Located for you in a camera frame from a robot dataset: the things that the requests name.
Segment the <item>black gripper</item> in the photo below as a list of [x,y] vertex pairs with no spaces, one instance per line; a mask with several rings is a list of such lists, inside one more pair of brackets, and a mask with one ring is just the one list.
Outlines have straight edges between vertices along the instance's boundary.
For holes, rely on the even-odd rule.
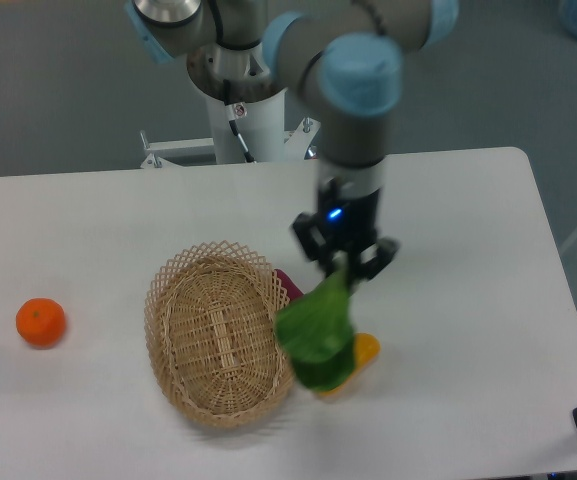
[[323,273],[334,273],[334,254],[347,255],[347,280],[350,292],[379,275],[395,258],[399,241],[382,237],[377,241],[376,218],[381,189],[369,194],[348,196],[339,177],[320,182],[315,214],[300,213],[292,230],[310,262]]

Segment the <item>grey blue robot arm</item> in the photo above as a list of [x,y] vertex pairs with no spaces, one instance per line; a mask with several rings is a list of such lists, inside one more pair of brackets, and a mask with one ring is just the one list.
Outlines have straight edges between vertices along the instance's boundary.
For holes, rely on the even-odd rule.
[[399,245],[376,226],[386,136],[403,57],[444,39],[455,1],[352,1],[329,17],[268,15],[264,1],[128,1],[158,63],[186,61],[206,101],[221,164],[285,160],[284,99],[319,125],[316,209],[292,229],[305,257],[348,286],[386,268]]

